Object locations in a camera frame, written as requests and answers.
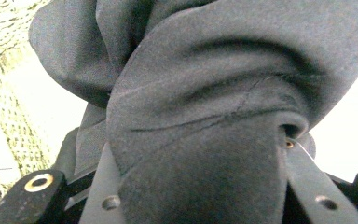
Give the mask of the green woven basket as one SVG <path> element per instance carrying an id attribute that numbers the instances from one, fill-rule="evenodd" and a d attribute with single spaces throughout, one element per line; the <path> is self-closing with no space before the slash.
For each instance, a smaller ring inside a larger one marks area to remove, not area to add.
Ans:
<path id="1" fill-rule="evenodd" d="M 0 0 L 0 199 L 19 178 L 49 166 L 49 146 L 15 92 L 15 73 L 32 59 L 28 29 L 49 0 Z"/>

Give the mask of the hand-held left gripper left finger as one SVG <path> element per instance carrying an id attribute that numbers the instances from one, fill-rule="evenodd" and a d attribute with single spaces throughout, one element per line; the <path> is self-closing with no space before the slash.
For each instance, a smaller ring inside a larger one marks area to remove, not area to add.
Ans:
<path id="1" fill-rule="evenodd" d="M 105 145 L 79 224 L 126 224 L 118 196 L 119 182 L 114 156 Z"/>

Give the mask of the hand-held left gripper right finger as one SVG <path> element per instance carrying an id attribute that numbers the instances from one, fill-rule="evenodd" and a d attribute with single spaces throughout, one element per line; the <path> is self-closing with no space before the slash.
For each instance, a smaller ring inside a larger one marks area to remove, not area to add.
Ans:
<path id="1" fill-rule="evenodd" d="M 283 224 L 358 224 L 358 210 L 295 139 L 286 139 Z"/>

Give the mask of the black garment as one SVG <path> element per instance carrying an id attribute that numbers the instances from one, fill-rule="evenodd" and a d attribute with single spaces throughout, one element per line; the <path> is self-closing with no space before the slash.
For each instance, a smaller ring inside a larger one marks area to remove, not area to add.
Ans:
<path id="1" fill-rule="evenodd" d="M 30 42 L 128 224 L 281 224 L 286 139 L 358 78 L 358 0 L 51 0 Z"/>

